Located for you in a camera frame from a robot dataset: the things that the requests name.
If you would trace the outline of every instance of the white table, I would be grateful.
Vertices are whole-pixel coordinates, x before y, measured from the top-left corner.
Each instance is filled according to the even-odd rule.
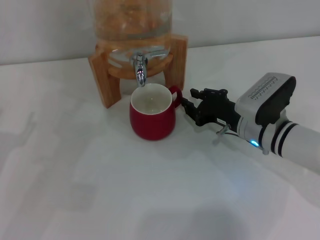
[[[297,78],[288,117],[320,131],[320,37],[192,48],[189,89],[236,101]],[[163,82],[163,76],[150,80]],[[320,176],[177,110],[165,140],[129,122],[135,81],[103,108],[87,59],[0,67],[1,240],[319,240]]]

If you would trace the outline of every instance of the red mug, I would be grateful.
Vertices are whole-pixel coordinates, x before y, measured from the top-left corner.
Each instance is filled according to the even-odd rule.
[[[176,109],[182,100],[177,86],[169,89],[149,83],[138,87],[130,100],[130,122],[134,132],[143,139],[157,141],[167,137],[176,125]]]

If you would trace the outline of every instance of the mug handle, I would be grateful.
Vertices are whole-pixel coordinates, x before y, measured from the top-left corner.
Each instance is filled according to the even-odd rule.
[[[172,86],[169,88],[169,90],[172,95],[176,93],[176,99],[173,101],[173,105],[175,108],[179,107],[183,98],[182,91],[177,86]]]

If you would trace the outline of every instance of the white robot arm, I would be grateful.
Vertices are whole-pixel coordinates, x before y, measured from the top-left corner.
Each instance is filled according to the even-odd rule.
[[[217,123],[223,126],[221,134],[231,130],[263,154],[272,152],[320,175],[320,133],[286,116],[295,88],[294,76],[267,73],[236,103],[229,101],[225,89],[192,89],[191,95],[203,101],[195,108],[184,98],[182,106],[198,126]]]

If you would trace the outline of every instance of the orange liquid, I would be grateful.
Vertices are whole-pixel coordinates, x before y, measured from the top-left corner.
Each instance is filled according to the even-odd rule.
[[[132,69],[130,59],[137,52],[170,51],[171,0],[96,0],[94,15],[98,47],[118,68]],[[164,58],[150,59],[147,67]]]

